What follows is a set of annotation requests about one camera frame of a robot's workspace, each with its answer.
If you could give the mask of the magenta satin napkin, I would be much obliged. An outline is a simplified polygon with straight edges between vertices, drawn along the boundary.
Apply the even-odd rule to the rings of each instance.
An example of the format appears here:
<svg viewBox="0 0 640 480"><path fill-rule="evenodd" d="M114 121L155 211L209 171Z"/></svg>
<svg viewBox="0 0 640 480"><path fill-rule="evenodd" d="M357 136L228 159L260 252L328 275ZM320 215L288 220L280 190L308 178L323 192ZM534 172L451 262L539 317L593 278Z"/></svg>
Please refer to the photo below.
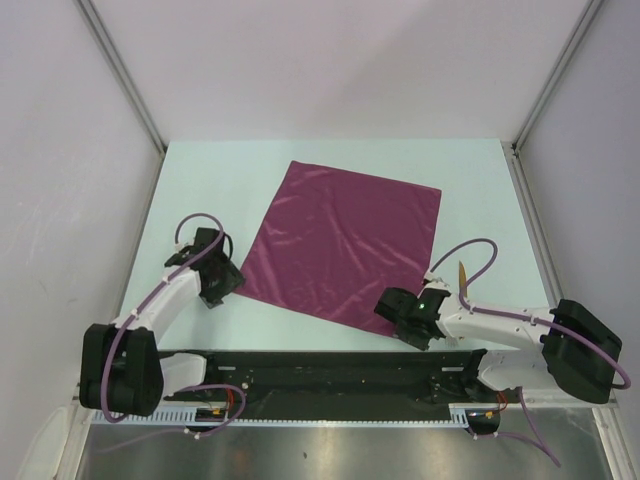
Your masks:
<svg viewBox="0 0 640 480"><path fill-rule="evenodd" d="M290 163L241 272L239 294L389 337L387 287L415 289L431 260L440 190Z"/></svg>

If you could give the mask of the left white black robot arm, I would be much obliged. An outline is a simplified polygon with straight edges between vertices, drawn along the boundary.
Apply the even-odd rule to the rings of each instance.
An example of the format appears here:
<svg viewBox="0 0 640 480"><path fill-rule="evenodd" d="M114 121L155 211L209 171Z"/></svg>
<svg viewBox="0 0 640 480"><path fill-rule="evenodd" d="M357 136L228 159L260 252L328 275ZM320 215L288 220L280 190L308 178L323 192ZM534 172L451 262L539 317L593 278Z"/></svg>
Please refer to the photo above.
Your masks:
<svg viewBox="0 0 640 480"><path fill-rule="evenodd" d="M199 228L192 243L164 264L163 277L142 303L108 324L92 324L83 337L79 401L109 414L149 416L160 401L188 389L214 397L221 376L199 354L160 355L158 342L179 314L199 299L213 309L245 283L231 260L231 237Z"/></svg>

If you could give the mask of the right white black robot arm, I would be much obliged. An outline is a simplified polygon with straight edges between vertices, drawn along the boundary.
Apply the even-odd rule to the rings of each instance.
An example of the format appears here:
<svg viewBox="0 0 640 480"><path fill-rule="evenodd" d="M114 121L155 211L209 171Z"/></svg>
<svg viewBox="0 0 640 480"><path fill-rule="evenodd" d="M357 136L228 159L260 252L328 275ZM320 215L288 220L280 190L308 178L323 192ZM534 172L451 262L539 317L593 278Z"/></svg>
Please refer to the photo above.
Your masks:
<svg viewBox="0 0 640 480"><path fill-rule="evenodd" d="M477 339L501 345L461 376L463 393L484 401L495 391L559 388L578 400L605 404L617 377L621 339L582 304L500 309L473 304L433 281L419 294L390 287L374 311L402 342L427 350L436 339Z"/></svg>

